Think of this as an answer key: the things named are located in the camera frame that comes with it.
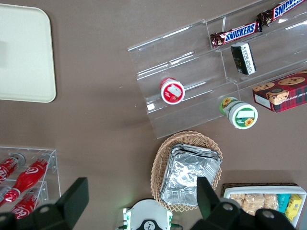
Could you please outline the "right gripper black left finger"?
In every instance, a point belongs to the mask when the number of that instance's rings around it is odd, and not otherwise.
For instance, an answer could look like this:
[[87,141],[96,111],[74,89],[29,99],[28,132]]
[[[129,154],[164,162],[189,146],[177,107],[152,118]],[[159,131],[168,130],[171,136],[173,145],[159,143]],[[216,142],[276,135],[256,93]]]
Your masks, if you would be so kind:
[[88,178],[79,177],[54,204],[38,207],[16,219],[11,212],[0,214],[2,230],[71,230],[89,203]]

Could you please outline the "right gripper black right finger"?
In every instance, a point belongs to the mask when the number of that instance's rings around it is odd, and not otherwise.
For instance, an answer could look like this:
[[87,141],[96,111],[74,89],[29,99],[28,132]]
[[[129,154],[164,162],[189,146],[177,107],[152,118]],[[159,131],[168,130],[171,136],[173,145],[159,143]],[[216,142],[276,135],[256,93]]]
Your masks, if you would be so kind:
[[197,178],[197,202],[202,215],[192,230],[294,230],[295,227],[280,212],[259,209],[250,215],[234,200],[221,200],[207,178]]

